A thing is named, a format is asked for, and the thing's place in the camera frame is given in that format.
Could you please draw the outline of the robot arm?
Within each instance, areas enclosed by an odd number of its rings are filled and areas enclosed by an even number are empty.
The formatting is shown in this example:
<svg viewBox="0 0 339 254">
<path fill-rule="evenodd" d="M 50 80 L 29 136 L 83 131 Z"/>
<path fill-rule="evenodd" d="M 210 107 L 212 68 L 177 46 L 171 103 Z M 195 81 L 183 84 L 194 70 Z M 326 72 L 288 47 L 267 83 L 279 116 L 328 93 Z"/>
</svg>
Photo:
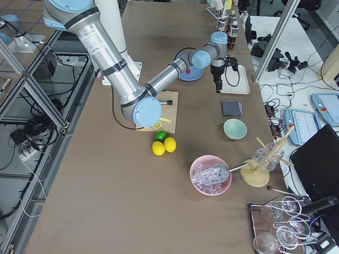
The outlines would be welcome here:
<svg viewBox="0 0 339 254">
<path fill-rule="evenodd" d="M 227 34 L 214 32 L 203 48 L 179 52 L 173 62 L 142 86 L 116 47 L 124 41 L 117 1 L 43 1 L 43 18 L 46 26 L 77 35 L 118 93 L 123 116 L 140 127 L 158 122 L 162 106 L 157 94 L 190 67 L 216 69 L 226 59 Z"/>
</svg>

